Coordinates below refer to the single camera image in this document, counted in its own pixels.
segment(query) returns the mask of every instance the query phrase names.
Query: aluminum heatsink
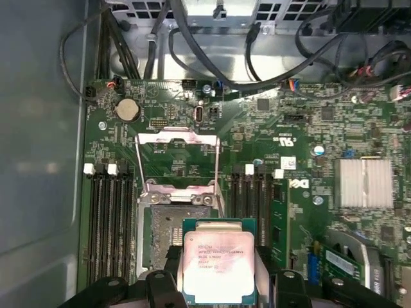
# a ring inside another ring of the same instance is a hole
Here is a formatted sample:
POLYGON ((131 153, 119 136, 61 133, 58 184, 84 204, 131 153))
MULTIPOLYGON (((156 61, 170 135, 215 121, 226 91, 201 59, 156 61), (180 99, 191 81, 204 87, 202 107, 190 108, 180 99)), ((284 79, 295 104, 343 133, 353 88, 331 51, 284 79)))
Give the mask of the aluminum heatsink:
POLYGON ((391 161, 340 159, 336 162, 335 202, 342 208, 391 209, 391 161))

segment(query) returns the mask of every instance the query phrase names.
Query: cable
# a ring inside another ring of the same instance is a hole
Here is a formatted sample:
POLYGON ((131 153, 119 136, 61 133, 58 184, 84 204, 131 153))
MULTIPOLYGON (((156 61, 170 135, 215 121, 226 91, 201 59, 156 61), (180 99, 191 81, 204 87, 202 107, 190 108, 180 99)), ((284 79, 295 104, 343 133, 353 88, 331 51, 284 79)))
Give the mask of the cable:
POLYGON ((111 37, 116 45, 120 62, 123 64, 127 77, 141 79, 136 63, 134 62, 133 54, 131 53, 130 48, 128 48, 128 45, 121 34, 121 29, 118 26, 117 20, 111 11, 107 12, 107 21, 111 37))
POLYGON ((309 57, 307 60, 303 61, 293 69, 285 72, 275 78, 271 78, 269 80, 257 82, 257 83, 246 83, 246 84, 239 84, 230 81, 215 65, 210 61, 207 55, 202 51, 201 47, 197 44, 196 40, 192 36, 189 27, 186 22, 186 18, 184 15, 184 6, 181 3, 181 0, 170 0, 171 9, 173 10, 174 19, 177 22, 177 25, 185 38, 188 46, 194 53, 194 55, 201 61, 201 63, 208 69, 211 73, 213 73, 219 80, 221 80, 226 86, 234 89, 239 90, 242 92, 250 92, 250 91, 259 91, 262 89, 271 89, 274 84, 286 80, 297 73, 301 72, 307 66, 309 66, 313 61, 315 61, 318 57, 320 57, 323 53, 329 50, 332 46, 334 46, 337 42, 339 42, 344 35, 337 35, 332 38, 329 42, 327 42, 324 46, 322 46, 313 56, 309 57))
POLYGON ((98 43, 98 59, 96 79, 109 79, 110 74, 110 33, 105 14, 101 15, 100 37, 98 43))
MULTIPOLYGON (((333 8, 327 8, 325 10, 321 10, 321 11, 317 11, 314 14, 310 15, 307 19, 305 19, 300 26, 297 29, 297 32, 295 33, 295 45, 297 46, 298 51, 300 52, 300 54, 305 57, 305 58, 309 58, 313 55, 313 53, 311 53, 310 51, 308 51, 305 46, 302 44, 301 42, 301 38, 300 38, 300 32, 314 19, 320 18, 320 17, 324 17, 329 15, 330 13, 332 13, 334 11, 333 8)), ((333 71, 334 73, 336 73, 336 71, 338 70, 338 67, 333 64, 332 62, 318 57, 314 62, 320 63, 322 65, 324 65, 325 67, 327 67, 328 69, 330 69, 331 71, 333 71)))
MULTIPOLYGON (((160 31, 161 24, 164 22, 169 10, 170 10, 170 1, 166 0, 166 2, 163 4, 161 8, 159 16, 154 22, 154 26, 152 28, 151 34, 157 36, 158 32, 160 31)), ((144 74, 143 74, 144 79, 151 79, 153 76, 156 49, 157 49, 157 43, 153 41, 149 41, 147 64, 146 64, 146 67, 144 69, 144 74)))
POLYGON ((70 86, 71 90, 73 90, 73 92, 79 96, 80 98, 84 99, 84 101, 88 101, 88 102, 97 102, 100 98, 102 98, 110 89, 109 88, 105 88, 103 89, 100 93, 98 93, 95 97, 89 97, 86 96, 84 94, 82 94, 74 85, 73 81, 70 78, 69 75, 69 71, 67 69, 67 64, 66 64, 66 42, 69 39, 69 37, 76 31, 78 31, 79 29, 81 29, 82 27, 84 27, 85 25, 89 24, 92 21, 95 21, 98 17, 100 17, 100 15, 105 12, 107 9, 109 9, 109 6, 104 5, 101 10, 84 19, 83 21, 79 22, 72 30, 68 31, 63 37, 62 40, 60 41, 60 48, 59 48, 59 58, 60 58, 60 65, 62 68, 62 72, 63 72, 63 76, 64 79, 66 79, 67 84, 70 86))
MULTIPOLYGON (((189 28, 190 31, 192 32, 196 32, 198 30, 201 30, 201 27, 190 27, 189 28)), ((181 61, 178 56, 175 54, 174 52, 174 34, 179 33, 180 29, 172 29, 168 35, 168 49, 170 50, 170 55, 172 57, 172 59, 179 65, 181 66, 185 71, 191 73, 193 76, 197 76, 201 79, 205 79, 205 80, 215 80, 215 76, 208 76, 206 74, 203 74, 193 68, 191 68, 190 66, 188 66, 187 64, 185 64, 183 61, 181 61)))
MULTIPOLYGON (((311 53, 310 51, 308 51, 304 45, 301 42, 301 38, 300 38, 300 31, 310 22, 312 21, 314 18, 318 18, 318 17, 322 17, 325 15, 330 14, 333 11, 333 9, 325 9, 319 12, 314 13, 313 15, 309 16, 305 21, 303 21, 300 26, 299 29, 297 30, 297 33, 295 34, 295 45, 297 46, 297 49, 299 50, 300 54, 306 58, 309 58, 313 55, 313 53, 311 53)), ((341 46, 339 46, 337 48, 337 53, 341 52, 341 46)), ((392 41, 389 42, 388 44, 386 44, 385 46, 383 46, 375 55, 374 57, 371 59, 371 61, 369 61, 370 66, 372 68, 375 68, 375 66, 381 62, 384 59, 390 58, 391 56, 389 55, 390 52, 393 52, 395 49, 399 50, 399 49, 404 49, 407 48, 407 45, 401 41, 392 41)), ((391 76, 389 78, 385 78, 382 81, 375 81, 375 82, 367 82, 364 84, 359 84, 358 82, 354 82, 354 83, 350 83, 346 80, 344 80, 344 78, 341 76, 340 70, 338 68, 337 64, 333 64, 330 61, 318 57, 315 62, 321 63, 322 65, 326 66, 328 69, 330 69, 331 71, 333 71, 335 73, 335 76, 337 77, 337 80, 342 84, 345 85, 346 87, 357 87, 357 88, 368 88, 368 87, 381 87, 383 85, 386 85, 387 83, 390 83, 394 80, 398 80, 401 79, 403 77, 406 77, 408 75, 411 74, 411 64, 408 61, 408 71, 406 72, 397 72, 396 75, 391 76)))
POLYGON ((253 24, 250 28, 250 31, 247 33, 247 37, 245 38, 245 63, 247 64, 247 67, 249 68, 251 75, 257 81, 261 81, 261 79, 257 75, 257 72, 254 69, 254 66, 251 62, 251 47, 252 43, 254 43, 257 39, 260 27, 260 22, 253 24))
MULTIPOLYGON (((342 52, 342 46, 344 45, 345 40, 347 37, 344 37, 341 42, 339 43, 337 47, 337 51, 335 53, 335 67, 337 68, 335 70, 335 73, 337 75, 338 79, 342 80, 342 77, 340 75, 340 70, 338 69, 338 66, 340 66, 340 59, 341 59, 341 52, 342 52)), ((362 35, 363 39, 363 46, 364 46, 364 57, 365 57, 365 62, 364 62, 364 67, 369 66, 370 58, 369 58, 369 52, 368 52, 368 45, 367 41, 365 40, 365 36, 362 35)), ((334 95, 330 96, 316 96, 316 95, 309 95, 307 93, 303 93, 299 90, 298 86, 294 87, 294 90, 292 90, 294 93, 296 93, 298 96, 301 96, 302 98, 307 98, 311 100, 316 100, 316 101, 328 101, 331 99, 336 99, 341 96, 343 96, 345 93, 348 93, 353 87, 356 87, 357 84, 363 81, 363 79, 366 77, 366 70, 363 70, 359 77, 354 81, 354 83, 349 84, 345 89, 341 90, 339 93, 336 93, 334 95)))

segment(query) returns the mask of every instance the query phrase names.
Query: connector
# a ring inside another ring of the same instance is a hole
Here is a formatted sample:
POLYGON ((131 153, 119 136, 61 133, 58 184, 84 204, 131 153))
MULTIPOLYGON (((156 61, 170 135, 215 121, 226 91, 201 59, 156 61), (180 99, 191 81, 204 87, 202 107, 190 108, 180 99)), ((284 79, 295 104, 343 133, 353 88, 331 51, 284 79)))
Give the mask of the connector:
POLYGON ((408 94, 403 95, 401 92, 403 91, 403 85, 395 85, 390 89, 390 99, 392 101, 399 101, 408 96, 408 94))
POLYGON ((247 33, 247 37, 245 38, 246 44, 254 43, 254 41, 257 39, 260 27, 260 22, 257 22, 251 26, 250 31, 247 33))

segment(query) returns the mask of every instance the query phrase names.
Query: power cable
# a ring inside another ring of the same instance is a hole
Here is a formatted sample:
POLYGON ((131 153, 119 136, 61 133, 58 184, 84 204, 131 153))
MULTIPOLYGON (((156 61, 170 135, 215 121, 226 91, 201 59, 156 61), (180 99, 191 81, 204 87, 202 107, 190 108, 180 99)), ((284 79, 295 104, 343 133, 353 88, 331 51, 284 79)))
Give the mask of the power cable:
MULTIPOLYGON (((154 26, 152 28, 151 34, 157 36, 158 32, 161 29, 161 24, 164 22, 168 11, 170 10, 170 1, 166 0, 163 4, 159 16, 154 22, 154 26)), ((147 56, 147 64, 144 69, 143 78, 144 79, 151 79, 153 76, 153 68, 155 62, 155 51, 157 49, 157 43, 154 41, 149 41, 148 43, 148 56, 147 56)))
POLYGON ((289 79, 292 76, 298 74, 307 66, 309 66, 313 61, 315 61, 318 57, 324 54, 327 50, 329 50, 332 46, 337 44, 345 35, 337 35, 332 38, 329 42, 327 42, 324 46, 322 46, 313 56, 309 57, 309 59, 303 61, 293 69, 285 72, 275 78, 271 78, 269 80, 257 82, 257 83, 234 83, 230 81, 215 65, 210 61, 207 55, 202 51, 201 47, 197 44, 196 40, 194 39, 193 35, 191 34, 189 27, 186 22, 186 17, 184 15, 184 5, 182 4, 181 0, 170 0, 171 9, 173 10, 175 21, 186 40, 188 46, 194 53, 194 55, 200 60, 200 62, 208 69, 211 73, 213 73, 220 81, 223 82, 224 85, 230 87, 231 89, 242 91, 242 92, 255 92, 263 89, 271 89, 276 83, 289 79))

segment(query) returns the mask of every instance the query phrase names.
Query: metal bracket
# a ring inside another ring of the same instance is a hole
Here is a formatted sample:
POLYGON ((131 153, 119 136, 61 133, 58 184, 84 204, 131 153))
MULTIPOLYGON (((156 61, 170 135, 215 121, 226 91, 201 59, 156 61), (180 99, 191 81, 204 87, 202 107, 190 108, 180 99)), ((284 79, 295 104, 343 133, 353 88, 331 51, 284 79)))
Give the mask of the metal bracket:
POLYGON ((216 184, 218 180, 218 161, 220 158, 220 138, 215 135, 197 135, 187 127, 164 127, 159 133, 139 133, 134 138, 136 141, 137 159, 139 162, 140 176, 143 181, 143 190, 148 193, 150 186, 144 179, 143 162, 141 160, 140 145, 147 143, 170 143, 173 139, 182 139, 187 144, 208 144, 216 148, 216 159, 214 166, 214 189, 216 194, 216 184))

